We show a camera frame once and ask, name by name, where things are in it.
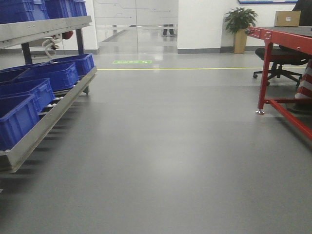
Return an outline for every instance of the potted plant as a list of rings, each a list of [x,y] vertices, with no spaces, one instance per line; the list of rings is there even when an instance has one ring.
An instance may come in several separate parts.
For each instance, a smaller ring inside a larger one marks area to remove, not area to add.
[[[248,26],[255,26],[258,14],[251,9],[237,7],[225,15],[224,22],[227,24],[225,30],[234,34],[234,53],[243,54],[247,40],[245,30]]]

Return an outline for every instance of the blue plastic crate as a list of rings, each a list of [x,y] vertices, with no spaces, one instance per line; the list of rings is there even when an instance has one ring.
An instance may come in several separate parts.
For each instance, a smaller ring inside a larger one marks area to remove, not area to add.
[[[0,71],[0,85],[13,83],[16,80],[17,76],[26,70],[27,68],[17,69],[17,70],[8,70],[8,71],[1,70]]]
[[[11,149],[39,121],[34,95],[0,98],[0,150]]]
[[[45,0],[45,6],[51,19],[75,16],[72,0]]]
[[[85,76],[95,66],[92,54],[76,55],[64,58],[56,58],[49,63],[71,63],[76,64],[78,76]]]
[[[87,16],[86,2],[84,0],[73,0],[75,16]]]
[[[40,113],[55,98],[48,78],[0,86],[0,98],[29,94],[35,95],[37,113]]]
[[[0,23],[48,20],[44,0],[0,1]]]
[[[33,67],[20,74],[16,81],[30,81],[49,78],[53,91],[70,89],[79,80],[74,63],[55,63]]]

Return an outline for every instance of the glass wall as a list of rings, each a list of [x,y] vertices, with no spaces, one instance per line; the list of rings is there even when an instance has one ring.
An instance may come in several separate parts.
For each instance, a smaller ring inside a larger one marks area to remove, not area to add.
[[[94,0],[101,53],[176,53],[178,0]]]

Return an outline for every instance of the red workbench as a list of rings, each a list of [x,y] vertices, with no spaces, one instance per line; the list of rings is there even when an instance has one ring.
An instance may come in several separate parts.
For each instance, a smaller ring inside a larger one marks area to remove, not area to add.
[[[258,115],[263,115],[264,104],[270,104],[303,134],[312,140],[312,130],[303,122],[292,115],[281,103],[312,103],[311,98],[266,98],[268,70],[272,58],[273,44],[279,44],[288,48],[312,55],[312,31],[311,27],[250,27],[247,30],[250,37],[262,39],[265,42],[265,56],[263,73],[259,93]]]

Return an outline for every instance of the cardboard box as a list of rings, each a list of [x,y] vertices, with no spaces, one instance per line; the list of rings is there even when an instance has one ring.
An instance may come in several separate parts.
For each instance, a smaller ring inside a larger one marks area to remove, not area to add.
[[[277,11],[274,26],[299,26],[301,11]]]

